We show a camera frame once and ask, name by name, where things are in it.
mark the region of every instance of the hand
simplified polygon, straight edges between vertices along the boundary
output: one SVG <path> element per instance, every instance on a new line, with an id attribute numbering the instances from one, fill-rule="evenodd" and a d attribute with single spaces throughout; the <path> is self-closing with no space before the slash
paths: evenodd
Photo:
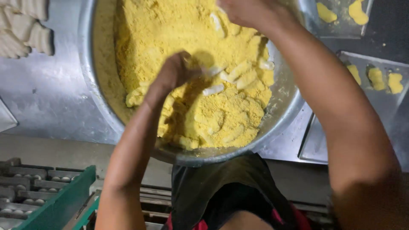
<path id="1" fill-rule="evenodd" d="M 185 84 L 190 78 L 199 76 L 202 73 L 200 68 L 187 68 L 186 59 L 188 58 L 190 54 L 186 51 L 168 57 L 154 83 L 171 92 Z"/>
<path id="2" fill-rule="evenodd" d="M 276 0 L 217 0 L 216 4 L 227 13 L 232 23 L 255 28 L 261 33 L 266 26 L 279 21 L 296 20 Z"/>

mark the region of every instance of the person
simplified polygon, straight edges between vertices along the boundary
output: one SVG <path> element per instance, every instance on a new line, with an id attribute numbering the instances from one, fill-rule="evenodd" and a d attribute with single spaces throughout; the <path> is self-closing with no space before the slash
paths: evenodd
<path id="1" fill-rule="evenodd" d="M 291 67 L 326 134 L 333 211 L 344 229 L 408 228 L 401 171 L 387 133 L 340 60 L 275 0 L 219 0 L 229 19 L 268 37 Z M 145 229 L 139 201 L 166 96 L 200 70 L 169 57 L 116 146 L 96 229 Z M 309 229 L 257 154 L 200 168 L 173 166 L 166 229 Z"/>

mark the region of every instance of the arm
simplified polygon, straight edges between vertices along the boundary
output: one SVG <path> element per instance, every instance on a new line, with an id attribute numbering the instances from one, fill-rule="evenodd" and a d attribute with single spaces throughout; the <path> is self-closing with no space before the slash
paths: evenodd
<path id="1" fill-rule="evenodd" d="M 277 2 L 218 3 L 233 23 L 266 35 L 291 67 L 326 134 L 333 203 L 341 225 L 391 228 L 403 223 L 399 163 L 377 113 L 350 72 Z"/>
<path id="2" fill-rule="evenodd" d="M 153 150 L 167 95 L 199 70 L 186 70 L 186 52 L 164 63 L 143 103 L 127 124 L 111 155 L 99 203 L 96 229 L 145 229 L 139 189 Z"/>

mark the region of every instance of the yellow coating powder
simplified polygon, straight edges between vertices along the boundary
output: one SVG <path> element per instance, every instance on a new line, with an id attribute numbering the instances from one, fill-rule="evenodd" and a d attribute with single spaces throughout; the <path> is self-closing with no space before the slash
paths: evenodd
<path id="1" fill-rule="evenodd" d="M 368 15 L 362 10 L 362 2 L 364 0 L 356 0 L 349 5 L 349 16 L 358 24 L 365 25 L 369 21 Z"/>
<path id="2" fill-rule="evenodd" d="M 230 23 L 214 0 L 123 0 L 122 9 L 116 56 L 129 93 L 127 106 L 141 104 L 165 58 L 183 49 L 201 66 L 226 66 L 228 77 L 241 84 L 238 87 L 217 75 L 175 89 L 162 109 L 158 137 L 185 149 L 250 143 L 272 95 L 268 87 L 274 83 L 273 71 L 258 68 L 259 60 L 268 59 L 267 40 L 254 29 Z M 224 91 L 202 94 L 221 83 Z"/>
<path id="3" fill-rule="evenodd" d="M 347 66 L 349 72 L 351 72 L 352 76 L 354 76 L 355 80 L 357 81 L 358 85 L 361 85 L 361 78 L 359 77 L 359 72 L 356 65 L 349 65 Z"/>
<path id="4" fill-rule="evenodd" d="M 372 82 L 372 87 L 375 90 L 384 90 L 385 83 L 382 79 L 382 71 L 379 68 L 371 68 L 368 72 L 368 78 Z"/>
<path id="5" fill-rule="evenodd" d="M 329 10 L 324 4 L 322 3 L 317 3 L 317 9 L 318 9 L 318 16 L 324 20 L 326 23 L 331 23 L 335 21 L 338 16 Z"/>
<path id="6" fill-rule="evenodd" d="M 402 80 L 402 74 L 390 73 L 388 85 L 391 88 L 393 94 L 401 93 L 403 91 L 403 85 L 400 83 Z"/>

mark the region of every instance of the large metal bowl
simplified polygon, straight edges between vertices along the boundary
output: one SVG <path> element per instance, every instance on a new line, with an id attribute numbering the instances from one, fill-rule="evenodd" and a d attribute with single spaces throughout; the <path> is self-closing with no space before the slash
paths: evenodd
<path id="1" fill-rule="evenodd" d="M 317 21 L 316 6 L 309 0 L 289 0 L 304 26 L 312 31 Z M 101 114 L 112 128 L 123 133 L 132 114 L 125 105 L 126 92 L 119 79 L 115 61 L 114 25 L 117 0 L 83 1 L 79 25 L 79 53 L 81 67 L 88 89 Z M 259 126 L 257 137 L 242 148 L 205 148 L 193 151 L 171 147 L 161 138 L 156 141 L 152 156 L 178 165 L 199 167 L 222 162 L 236 156 L 257 152 L 280 135 L 299 113 L 304 100 L 293 81 L 292 73 L 274 45 L 268 43 L 274 60 L 275 84 L 272 97 Z"/>

